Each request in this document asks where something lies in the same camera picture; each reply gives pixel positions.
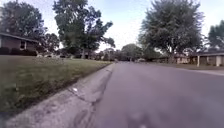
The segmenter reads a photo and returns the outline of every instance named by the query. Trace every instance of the sky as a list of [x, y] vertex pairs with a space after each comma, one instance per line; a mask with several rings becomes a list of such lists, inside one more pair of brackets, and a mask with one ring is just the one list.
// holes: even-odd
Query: sky
[[[0, 6], [10, 0], [0, 0]], [[151, 8], [152, 0], [89, 0], [89, 6], [94, 6], [102, 12], [104, 23], [113, 22], [113, 26], [106, 33], [106, 37], [115, 40], [116, 49], [121, 49], [129, 43], [136, 43], [145, 12]], [[42, 13], [48, 33], [58, 33], [52, 10], [54, 0], [19, 0], [38, 8]], [[211, 25], [217, 25], [224, 20], [224, 0], [198, 0], [201, 3], [199, 11], [204, 13], [202, 34], [208, 35]], [[100, 50], [109, 47], [101, 45]]]

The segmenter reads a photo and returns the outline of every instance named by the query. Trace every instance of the green grass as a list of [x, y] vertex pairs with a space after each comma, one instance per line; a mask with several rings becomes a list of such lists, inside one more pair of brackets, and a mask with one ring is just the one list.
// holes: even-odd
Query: green grass
[[109, 62], [0, 56], [0, 116], [10, 117]]
[[224, 70], [224, 67], [205, 66], [205, 65], [200, 65], [199, 67], [197, 67], [197, 65], [193, 64], [167, 64], [167, 63], [153, 63], [153, 64], [175, 68], [184, 68], [189, 70]]

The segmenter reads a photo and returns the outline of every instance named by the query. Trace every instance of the window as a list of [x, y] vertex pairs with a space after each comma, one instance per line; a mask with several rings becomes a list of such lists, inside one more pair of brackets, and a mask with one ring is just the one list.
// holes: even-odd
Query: window
[[21, 41], [20, 49], [22, 49], [22, 50], [26, 49], [26, 42], [25, 41]]

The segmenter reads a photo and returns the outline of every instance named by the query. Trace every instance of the road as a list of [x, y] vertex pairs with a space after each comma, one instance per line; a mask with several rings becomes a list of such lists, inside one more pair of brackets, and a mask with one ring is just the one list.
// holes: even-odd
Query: road
[[94, 128], [224, 128], [224, 77], [118, 63]]

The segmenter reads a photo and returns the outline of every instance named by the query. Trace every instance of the distant house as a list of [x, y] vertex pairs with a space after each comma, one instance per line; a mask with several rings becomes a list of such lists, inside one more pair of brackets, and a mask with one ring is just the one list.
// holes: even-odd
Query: distant house
[[7, 33], [0, 33], [0, 47], [7, 47], [9, 49], [30, 50], [36, 51], [38, 41], [31, 40], [19, 36], [10, 35]]
[[[161, 56], [159, 58], [154, 58], [152, 61], [159, 62], [159, 63], [168, 63], [169, 57], [167, 55]], [[174, 62], [177, 64], [188, 64], [190, 63], [190, 58], [186, 55], [175, 55]]]
[[224, 66], [224, 51], [198, 52], [190, 56], [192, 64]]

